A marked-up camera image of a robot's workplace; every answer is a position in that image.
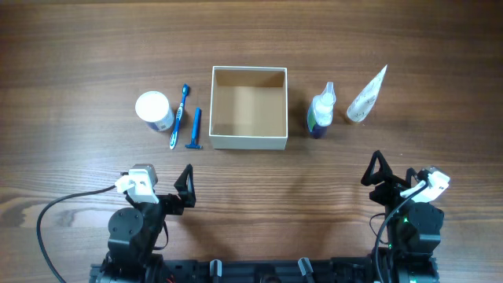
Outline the white floral tube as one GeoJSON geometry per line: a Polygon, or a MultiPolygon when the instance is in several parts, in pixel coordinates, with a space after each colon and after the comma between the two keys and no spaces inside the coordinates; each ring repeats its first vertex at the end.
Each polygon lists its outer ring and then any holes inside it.
{"type": "Polygon", "coordinates": [[[346,111],[346,117],[351,123],[360,123],[370,113],[378,98],[386,71],[387,65],[380,70],[350,104],[346,111]]]}

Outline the white round container blue label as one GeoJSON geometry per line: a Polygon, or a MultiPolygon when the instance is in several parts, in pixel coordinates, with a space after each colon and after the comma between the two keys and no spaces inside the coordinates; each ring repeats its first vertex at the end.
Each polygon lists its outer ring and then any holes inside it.
{"type": "Polygon", "coordinates": [[[135,103],[135,112],[155,131],[168,130],[174,124],[174,113],[170,102],[159,91],[143,93],[135,103]]]}

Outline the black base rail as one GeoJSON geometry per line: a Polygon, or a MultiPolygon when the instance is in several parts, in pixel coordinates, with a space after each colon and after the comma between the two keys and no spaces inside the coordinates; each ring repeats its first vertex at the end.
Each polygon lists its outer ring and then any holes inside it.
{"type": "Polygon", "coordinates": [[[166,260],[143,274],[93,265],[91,282],[378,282],[369,257],[224,263],[166,260]]]}

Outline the clear bottle blue liquid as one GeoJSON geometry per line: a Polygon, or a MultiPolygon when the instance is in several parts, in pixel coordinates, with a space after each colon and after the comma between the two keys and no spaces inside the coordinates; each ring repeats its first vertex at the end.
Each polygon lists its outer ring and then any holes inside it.
{"type": "Polygon", "coordinates": [[[332,123],[336,103],[334,83],[327,82],[321,94],[314,96],[307,112],[307,129],[312,138],[322,138],[332,123]]]}

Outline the cardboard box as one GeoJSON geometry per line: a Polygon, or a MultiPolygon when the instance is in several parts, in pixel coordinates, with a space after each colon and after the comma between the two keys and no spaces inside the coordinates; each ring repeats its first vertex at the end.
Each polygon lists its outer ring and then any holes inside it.
{"type": "Polygon", "coordinates": [[[214,149],[285,149],[288,70],[214,66],[208,135],[214,149]]]}

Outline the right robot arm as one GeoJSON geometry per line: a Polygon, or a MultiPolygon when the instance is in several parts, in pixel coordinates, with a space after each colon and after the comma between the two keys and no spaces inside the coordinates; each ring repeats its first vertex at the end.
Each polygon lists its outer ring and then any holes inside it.
{"type": "Polygon", "coordinates": [[[438,282],[433,252],[441,242],[444,212],[431,202],[447,190],[450,177],[438,167],[426,167],[409,168],[400,178],[377,150],[361,184],[373,186],[369,199],[385,208],[370,254],[373,281],[438,282]]]}

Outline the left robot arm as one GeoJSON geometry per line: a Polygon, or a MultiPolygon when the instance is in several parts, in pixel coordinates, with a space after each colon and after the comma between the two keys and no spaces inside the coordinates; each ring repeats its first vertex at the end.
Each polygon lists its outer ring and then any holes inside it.
{"type": "Polygon", "coordinates": [[[108,222],[108,253],[102,264],[90,271],[91,282],[175,282],[174,272],[164,262],[156,242],[167,232],[167,215],[182,215],[193,208],[196,194],[193,166],[188,164],[174,183],[176,194],[157,195],[158,182],[151,164],[136,164],[116,182],[118,193],[130,207],[115,212],[108,222]]]}

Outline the blue disposable razor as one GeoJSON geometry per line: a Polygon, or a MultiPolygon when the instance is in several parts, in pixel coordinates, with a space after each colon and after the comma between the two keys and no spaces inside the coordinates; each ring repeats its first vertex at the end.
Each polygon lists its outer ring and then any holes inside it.
{"type": "Polygon", "coordinates": [[[191,133],[190,143],[185,145],[187,149],[202,149],[202,146],[198,144],[198,138],[200,133],[200,118],[201,118],[201,109],[196,108],[194,120],[193,120],[193,129],[191,133]]]}

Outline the blue white toothbrush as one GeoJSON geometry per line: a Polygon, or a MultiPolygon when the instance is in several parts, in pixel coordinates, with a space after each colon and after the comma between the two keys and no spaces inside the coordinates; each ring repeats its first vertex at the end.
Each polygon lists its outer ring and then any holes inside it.
{"type": "Polygon", "coordinates": [[[170,138],[170,149],[174,149],[175,146],[177,145],[178,142],[178,132],[179,128],[181,126],[181,121],[183,117],[183,112],[184,112],[184,107],[185,107],[185,100],[187,96],[189,95],[189,86],[185,84],[182,88],[182,100],[180,105],[178,106],[177,112],[176,112],[176,117],[175,117],[175,124],[174,124],[174,129],[171,134],[170,138]]]}

